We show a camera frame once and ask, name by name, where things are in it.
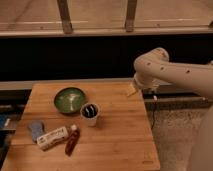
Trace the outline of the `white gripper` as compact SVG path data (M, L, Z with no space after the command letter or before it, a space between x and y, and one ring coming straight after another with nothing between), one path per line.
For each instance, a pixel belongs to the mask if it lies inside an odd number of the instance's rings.
M154 82L154 79L152 77L134 77L134 81L129 84L127 87L127 93L126 95L128 97L134 95L138 92L138 88L141 90L149 90L149 91L156 91L159 87L158 84Z

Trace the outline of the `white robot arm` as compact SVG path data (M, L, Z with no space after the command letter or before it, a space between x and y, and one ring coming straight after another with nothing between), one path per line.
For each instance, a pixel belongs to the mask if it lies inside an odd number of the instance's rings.
M213 65L169 61L168 52L155 48L134 60L135 74L127 88L131 96L138 90L156 90L155 79L190 89L213 101ZM187 171L213 171L213 105L203 117L187 164Z

